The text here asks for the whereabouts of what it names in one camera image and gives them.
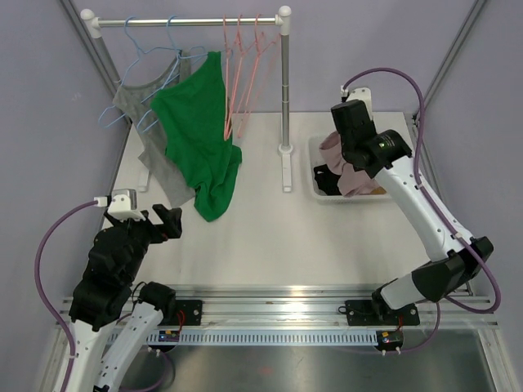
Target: purple wall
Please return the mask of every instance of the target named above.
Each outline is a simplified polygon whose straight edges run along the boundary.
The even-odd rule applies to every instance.
[[[33,260],[47,228],[104,194],[126,132],[100,129],[110,102],[56,0],[1,2],[0,14],[0,390],[33,391],[53,318],[38,299]],[[56,231],[43,255],[50,299],[70,295],[101,212]]]
[[[522,15],[520,0],[489,2],[427,119],[427,145],[449,207],[494,244],[489,266],[503,293],[497,315],[517,374],[523,370],[523,343],[515,338],[523,276]],[[474,287],[492,292],[485,276]]]
[[[291,110],[325,111],[339,100],[340,85],[362,70],[396,67],[411,74],[426,90],[463,22],[473,0],[74,0],[79,10],[91,8],[106,19],[222,17],[242,13],[274,15],[287,3],[293,9],[291,28]],[[130,29],[145,47],[168,45],[161,28]],[[219,27],[173,28],[179,47],[205,45],[222,50]],[[267,28],[273,36],[276,27]],[[103,31],[114,62],[122,73],[136,58],[123,29]],[[151,53],[129,82],[144,82],[161,73],[169,59]],[[407,83],[391,75],[373,77],[376,109],[414,109],[416,97]],[[279,110],[279,67],[257,106]]]

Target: cable connector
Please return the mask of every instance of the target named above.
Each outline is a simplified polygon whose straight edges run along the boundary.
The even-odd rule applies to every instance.
[[[96,207],[108,207],[111,203],[111,197],[108,196],[98,196],[94,198],[94,201],[97,202]]]

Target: white bin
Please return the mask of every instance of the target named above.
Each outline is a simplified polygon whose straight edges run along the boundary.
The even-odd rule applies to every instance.
[[[345,196],[328,196],[325,192],[318,189],[318,185],[314,179],[314,168],[316,166],[324,165],[325,161],[320,154],[320,145],[325,140],[327,135],[314,135],[309,136],[307,140],[306,152],[306,164],[307,168],[307,183],[311,190],[312,196],[318,201],[318,203],[331,204],[331,203],[366,203],[366,202],[382,202],[391,200],[389,194],[359,194],[346,198]]]

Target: green cloth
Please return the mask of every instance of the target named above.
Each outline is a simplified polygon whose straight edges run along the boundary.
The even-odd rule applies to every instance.
[[[194,207],[214,221],[229,207],[242,151],[223,140],[226,89],[221,53],[209,52],[202,66],[185,81],[159,91],[150,104],[168,138],[165,155],[194,188]]]

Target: gray floor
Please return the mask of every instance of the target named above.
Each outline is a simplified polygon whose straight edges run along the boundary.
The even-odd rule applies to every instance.
[[[422,339],[422,334],[411,332],[405,338],[405,346],[414,345]],[[367,354],[355,353],[354,350],[363,350]],[[368,352],[366,348],[342,347],[180,346],[168,354],[176,373],[171,373],[170,380],[158,390],[495,390],[474,332],[439,332],[427,348],[400,357],[383,358]],[[151,354],[139,354],[123,385],[133,389],[145,388],[158,380],[162,370],[161,359]]]

